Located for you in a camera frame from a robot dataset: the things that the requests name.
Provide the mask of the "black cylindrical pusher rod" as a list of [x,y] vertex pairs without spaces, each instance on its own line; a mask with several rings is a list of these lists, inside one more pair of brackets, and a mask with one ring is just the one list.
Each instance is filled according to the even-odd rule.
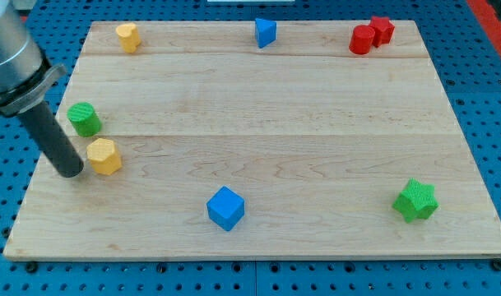
[[45,101],[17,115],[39,149],[65,178],[77,176],[83,161]]

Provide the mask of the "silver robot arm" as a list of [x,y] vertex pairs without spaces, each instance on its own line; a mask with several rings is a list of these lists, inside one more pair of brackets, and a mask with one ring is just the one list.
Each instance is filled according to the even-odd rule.
[[66,74],[64,65],[50,63],[12,2],[0,1],[0,114],[17,117],[57,172],[71,178],[83,161],[44,100]]

